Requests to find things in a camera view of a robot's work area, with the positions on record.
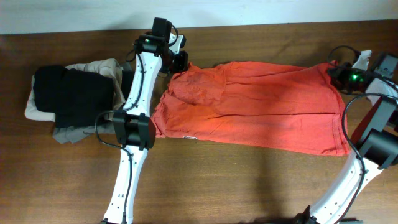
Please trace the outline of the red printed t-shirt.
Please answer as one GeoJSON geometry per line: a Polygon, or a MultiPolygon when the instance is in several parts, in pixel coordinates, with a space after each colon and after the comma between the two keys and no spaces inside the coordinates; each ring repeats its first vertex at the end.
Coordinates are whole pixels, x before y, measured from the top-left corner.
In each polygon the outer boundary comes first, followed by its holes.
{"type": "Polygon", "coordinates": [[[328,69],[327,63],[189,65],[171,78],[155,108],[157,136],[346,155],[345,104],[328,69]]]}

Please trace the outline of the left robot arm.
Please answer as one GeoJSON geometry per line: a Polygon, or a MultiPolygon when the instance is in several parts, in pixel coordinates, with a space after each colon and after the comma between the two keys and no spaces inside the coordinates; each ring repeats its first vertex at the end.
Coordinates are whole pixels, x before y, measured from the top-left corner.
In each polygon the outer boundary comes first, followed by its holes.
{"type": "Polygon", "coordinates": [[[158,74],[187,69],[183,50],[186,38],[167,19],[156,17],[152,29],[134,42],[136,67],[128,98],[112,110],[113,126],[121,152],[118,174],[103,223],[132,223],[134,198],[148,150],[155,143],[155,126],[150,118],[150,101],[158,74]]]}

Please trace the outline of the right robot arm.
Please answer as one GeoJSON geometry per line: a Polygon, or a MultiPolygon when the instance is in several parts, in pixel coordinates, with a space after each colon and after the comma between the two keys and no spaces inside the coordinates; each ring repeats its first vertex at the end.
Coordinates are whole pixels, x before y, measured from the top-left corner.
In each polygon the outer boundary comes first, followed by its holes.
{"type": "Polygon", "coordinates": [[[385,130],[397,129],[397,85],[392,75],[397,57],[383,52],[373,65],[370,50],[354,50],[353,63],[330,62],[328,74],[339,90],[359,91],[356,100],[369,98],[373,104],[352,135],[343,131],[351,152],[326,193],[293,223],[345,223],[345,216],[362,189],[384,169],[397,164],[397,136],[385,130]]]}

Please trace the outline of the beige folded garment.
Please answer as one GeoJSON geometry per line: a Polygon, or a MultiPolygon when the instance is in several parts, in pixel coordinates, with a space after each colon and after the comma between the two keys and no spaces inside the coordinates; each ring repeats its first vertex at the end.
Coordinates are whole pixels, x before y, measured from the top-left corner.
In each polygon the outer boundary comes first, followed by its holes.
{"type": "MultiPolygon", "coordinates": [[[[67,69],[75,69],[84,72],[99,73],[102,76],[111,78],[114,85],[113,108],[116,109],[126,102],[122,94],[121,85],[123,84],[123,68],[116,59],[110,58],[106,60],[94,61],[91,63],[78,63],[66,66],[67,69]]],[[[31,87],[34,86],[35,78],[32,77],[31,87]]],[[[27,106],[25,109],[25,117],[34,121],[51,121],[55,122],[55,113],[39,111],[35,105],[34,91],[31,88],[27,106]]]]}

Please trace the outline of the black folded garment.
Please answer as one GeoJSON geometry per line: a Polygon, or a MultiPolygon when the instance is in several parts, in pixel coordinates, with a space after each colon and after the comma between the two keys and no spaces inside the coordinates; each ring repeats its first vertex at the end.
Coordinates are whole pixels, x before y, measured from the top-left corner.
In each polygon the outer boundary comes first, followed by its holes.
{"type": "Polygon", "coordinates": [[[33,78],[35,106],[53,113],[58,128],[93,126],[100,113],[118,109],[126,101],[112,75],[49,65],[38,68],[33,78]]]}

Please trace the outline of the grey folded garment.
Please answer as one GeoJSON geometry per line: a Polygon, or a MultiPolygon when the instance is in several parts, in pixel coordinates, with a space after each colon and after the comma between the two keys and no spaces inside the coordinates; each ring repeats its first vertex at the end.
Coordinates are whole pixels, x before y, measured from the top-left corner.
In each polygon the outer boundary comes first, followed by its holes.
{"type": "MultiPolygon", "coordinates": [[[[125,62],[121,64],[123,72],[131,72],[132,68],[130,66],[130,63],[125,62]]],[[[123,77],[123,84],[127,84],[131,86],[131,84],[127,83],[127,78],[123,77]]],[[[70,126],[67,128],[55,128],[53,131],[53,138],[58,141],[60,144],[65,144],[65,143],[76,143],[78,141],[81,141],[82,139],[86,138],[87,136],[93,134],[95,132],[94,126],[87,126],[87,127],[74,127],[70,126]]]]}

